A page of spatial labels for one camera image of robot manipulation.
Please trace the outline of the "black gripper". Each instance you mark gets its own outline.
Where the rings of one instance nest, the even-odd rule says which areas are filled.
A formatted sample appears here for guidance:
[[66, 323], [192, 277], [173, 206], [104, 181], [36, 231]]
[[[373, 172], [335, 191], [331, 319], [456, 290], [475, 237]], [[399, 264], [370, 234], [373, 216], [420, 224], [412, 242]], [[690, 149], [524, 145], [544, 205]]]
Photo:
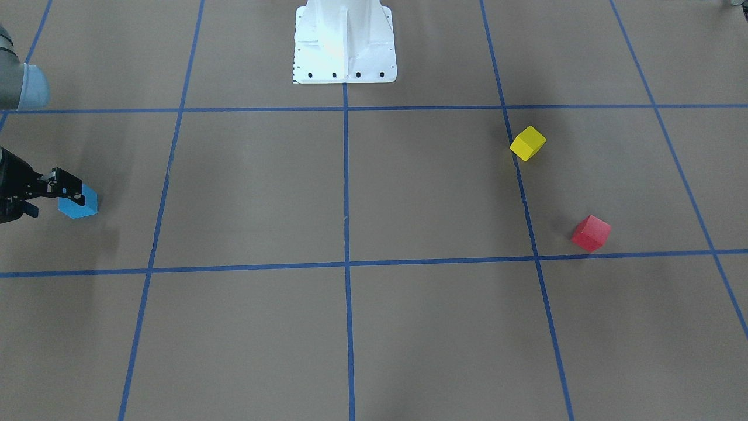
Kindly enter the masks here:
[[23, 215], [39, 216], [39, 208], [29, 200], [37, 197], [68, 199], [79, 207], [86, 204], [81, 179], [62, 168], [53, 168], [48, 175], [35, 172], [24, 160], [2, 148], [1, 223], [10, 223]]

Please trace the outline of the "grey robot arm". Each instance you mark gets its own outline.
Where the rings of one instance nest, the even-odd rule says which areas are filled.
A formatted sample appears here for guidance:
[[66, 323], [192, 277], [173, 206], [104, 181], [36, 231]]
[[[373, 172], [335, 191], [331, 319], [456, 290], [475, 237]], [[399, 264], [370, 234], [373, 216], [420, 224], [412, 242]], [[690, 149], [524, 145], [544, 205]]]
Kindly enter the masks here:
[[[41, 109], [49, 102], [49, 84], [43, 70], [23, 62], [16, 54], [9, 32], [1, 28], [1, 109]], [[47, 175], [5, 147], [1, 159], [1, 222], [24, 215], [37, 218], [39, 208], [29, 201], [39, 197], [58, 199], [58, 210], [69, 218], [97, 214], [97, 194], [74, 175], [59, 167]]]

